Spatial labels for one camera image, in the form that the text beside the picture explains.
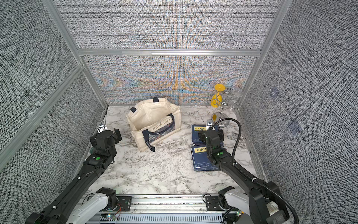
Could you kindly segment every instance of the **wire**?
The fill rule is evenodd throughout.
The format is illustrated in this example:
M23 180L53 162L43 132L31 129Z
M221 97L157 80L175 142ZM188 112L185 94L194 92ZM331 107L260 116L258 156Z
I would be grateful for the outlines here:
M109 107L109 105L107 105L107 109L106 109L106 116L105 116L106 121L104 122L105 126L106 126L106 123L107 123L107 112L108 112L108 107Z
M234 145L234 149L233 149L232 155L231 155L231 162L233 162L233 161L234 161L234 157L235 157L236 148L237 148L237 145L239 144L239 140L240 140L240 137L241 137L241 124L240 124L237 120L235 120L235 119L233 119L233 118L224 118L224 119L221 119L221 120L215 122L215 123L213 124L213 126L211 126L211 127L209 128L209 130L213 129L213 127L214 127L215 125L217 125L218 123L220 123L220 122L222 122L222 121L224 121L224 120L232 120L232 121L234 121L234 122L239 126L239 135L237 136L237 140L236 140L236 143L235 143L235 145ZM293 224L298 224L298 223L299 223L298 215L297 215L295 209L290 205L290 203L289 203L286 199L284 199L281 195L279 195L278 193L276 193L274 190L272 190L271 188L267 187L267 186L264 185L263 183L260 183L260 182L257 180L257 177L256 177L256 176L252 175L251 173L248 174L247 172L243 171L236 163L233 163L233 166L234 166L240 173L242 173L244 176L246 176L248 179L252 179L252 182L253 182L253 183L255 183L255 184L257 184L257 185L259 185L259 186L265 188L266 190L268 190L268 191L270 191L271 193L273 193L274 195L276 195L279 199L281 199L281 200L287 205L287 207L291 210L291 212L292 212L292 215L293 215L293 217L294 217L294 223L293 223Z
M242 217L242 214L243 214L242 212L239 213L238 216L236 217L236 219L232 221L232 224L237 223L237 221Z
M118 217L119 217L119 216L121 215L121 210L122 210L122 209L121 209L121 207L122 207L122 206L121 206L121 204L120 204L120 203L118 203L118 205L119 205L119 210L117 211L117 213L116 213L115 215L117 215L117 214L118 214L118 212L119 212L119 215L118 215Z
M220 203L218 203L218 206L224 211L230 210L230 209L224 209L223 207L221 207Z
M204 202L205 204L206 204L206 201L204 201L204 197L207 196L207 195L210 195L210 196L211 196L211 194L204 194L204 195L203 195L203 198L202 198L202 199L203 199L203 202Z
M82 204L81 205L83 205L83 203L84 203L84 200L89 196L89 195L95 195L94 193L90 193L90 194L88 194L84 199L83 199L83 201L82 201Z
M224 121L224 120L232 120L233 122L235 122L235 123L239 126L239 135L237 136L237 140L236 140L236 142L235 142L234 149L232 150L232 154L231 154L231 163L233 163L234 160L235 160L236 148L237 148L237 145L239 144L239 140L240 140L240 138L241 138L241 124L240 124L237 120L235 120L235 119L233 119L233 118L223 118L223 119L221 119L221 120L215 122L215 123L209 128L209 130L213 129L214 126L216 126L218 123L220 123L220 122L222 122L222 121Z
M231 207L229 210L227 210L225 212L225 214L223 215L223 221L224 221L225 217L227 216L227 214L229 214L229 212L231 212L233 209L234 209L234 207Z

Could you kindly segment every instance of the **sticker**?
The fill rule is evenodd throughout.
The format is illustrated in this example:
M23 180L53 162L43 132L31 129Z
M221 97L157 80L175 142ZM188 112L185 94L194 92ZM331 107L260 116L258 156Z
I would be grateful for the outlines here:
M194 131L206 131L206 126L205 127L194 127Z
M206 152L206 146L200 147L200 148L194 148L194 152L195 152L195 153L198 153L198 152Z

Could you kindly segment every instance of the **fabric wall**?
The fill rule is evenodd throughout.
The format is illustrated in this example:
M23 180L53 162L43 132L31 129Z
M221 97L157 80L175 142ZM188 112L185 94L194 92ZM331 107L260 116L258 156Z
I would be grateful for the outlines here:
M0 3L0 150L77 66L41 0ZM81 73L0 171L0 223L24 223L70 183L103 108Z
M55 3L78 48L260 50L281 0ZM254 59L128 55L85 61L109 104L157 95L176 104L208 105L217 83L240 90Z
M280 0L55 0L79 48L260 49Z
M1 151L77 63L40 0L0 8Z
M83 73L0 172L0 222L24 223L72 181L103 108Z
M214 85L240 90L255 57L85 56L107 102L136 104L155 96L175 104L210 103Z
M242 112L300 223L358 223L358 3L294 0Z

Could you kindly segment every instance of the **black cable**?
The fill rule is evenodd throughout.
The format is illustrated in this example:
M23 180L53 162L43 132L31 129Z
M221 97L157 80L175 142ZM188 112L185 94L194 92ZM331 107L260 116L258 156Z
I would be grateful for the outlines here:
M107 123L107 112L108 112L108 107L109 107L109 105L107 105L107 109L106 109L106 121L104 122L105 126L106 126L106 123Z
M239 216L236 217L234 221L232 221L233 224L237 223L237 221L242 217L242 214L239 214Z
M229 212L231 212L234 208L235 208L235 207L231 207L229 210L227 210L227 211L225 212L225 214L223 215L223 221L224 221L225 217L227 216L227 214L229 214Z
M215 122L215 123L213 124L213 126L211 126L211 127L209 128L209 130L213 129L214 126L216 126L218 123L220 123L220 122L222 122L222 121L224 121L224 120L232 120L232 121L234 121L234 122L239 126L239 135L237 136L237 140L236 140L236 142L235 142L234 149L232 150L232 154L231 154L231 162L233 163L234 160L235 160L236 148L237 148L237 145L239 144L239 140L240 140L240 137L241 137L241 124L240 124L237 120L235 120L235 119L233 119L233 118L223 118L223 119L221 119L221 120Z
M202 198L202 199L203 199L203 202L205 202L205 203L206 203L206 201L204 201L204 197L207 196L207 195L210 195L210 196L211 196L211 194L204 194L204 195L203 195L203 198Z
M236 143L235 143L235 145L234 145L234 149L233 149L232 155L231 155L231 156L232 156L231 161L233 162L233 161L234 161L234 157L235 157L236 148L237 148L237 145L238 145L239 140L240 140L240 137L241 137L241 124L240 124L237 120L235 120L235 119L233 119L233 118L223 118L223 119L221 119L221 120L215 122L215 123L213 124L213 126L211 126L211 127L209 128L209 130L213 129L213 127L214 127L215 125L217 125L218 123L220 123L220 122L222 122L222 121L224 121L224 120L232 120L232 121L234 121L235 123L237 123L237 125L239 126L239 135L237 136L237 140L236 140ZM247 172L245 172L244 170L242 170L236 163L233 163L233 166L234 166L240 173L242 173L244 176L246 176L248 179L251 179L253 183L255 183L255 184L257 184L257 185L259 185L259 186L265 188L266 190L268 190L268 191L270 191L271 193L273 193L274 195L276 195L279 199L281 199L281 200L287 205L287 207L291 210L291 212L292 212L292 215L293 215L293 217L294 217L294 223L293 223L293 224L298 224L298 223L299 223L298 215L297 215L295 209L290 205L290 203L289 203L288 201L286 201L286 199L284 199L281 195L277 194L274 190L272 190L272 189L269 188L268 186L266 186L266 185L264 185L264 184L258 182L256 176L252 175L251 173L248 174Z
M94 193L90 193L90 194L88 194L84 199L83 199L83 201L82 201L82 204L81 205L83 205L83 203L84 203L84 200L89 196L89 195L95 195Z

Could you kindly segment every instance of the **canvas tote bag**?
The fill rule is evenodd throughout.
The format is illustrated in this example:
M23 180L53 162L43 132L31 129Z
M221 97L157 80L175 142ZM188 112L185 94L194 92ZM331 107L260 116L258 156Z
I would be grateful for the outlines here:
M182 125L180 107L167 98L158 97L137 103L130 109L127 119L141 152L148 148L154 152L156 144L178 132Z

